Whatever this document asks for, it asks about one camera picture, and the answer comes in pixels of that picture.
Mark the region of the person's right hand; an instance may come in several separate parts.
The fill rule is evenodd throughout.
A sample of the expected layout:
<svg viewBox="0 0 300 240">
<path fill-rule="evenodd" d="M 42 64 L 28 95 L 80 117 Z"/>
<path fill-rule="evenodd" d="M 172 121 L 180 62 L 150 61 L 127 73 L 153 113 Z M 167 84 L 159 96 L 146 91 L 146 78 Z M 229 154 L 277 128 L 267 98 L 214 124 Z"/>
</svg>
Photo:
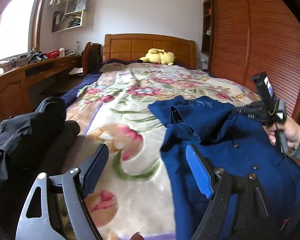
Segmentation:
<svg viewBox="0 0 300 240">
<path fill-rule="evenodd" d="M 300 144 L 300 125 L 290 116 L 287 116 L 285 122 L 277 122 L 271 126 L 263 126 L 263 129 L 272 145 L 276 144 L 275 132 L 277 130 L 284 132 L 288 148 L 296 150 Z"/>
</svg>

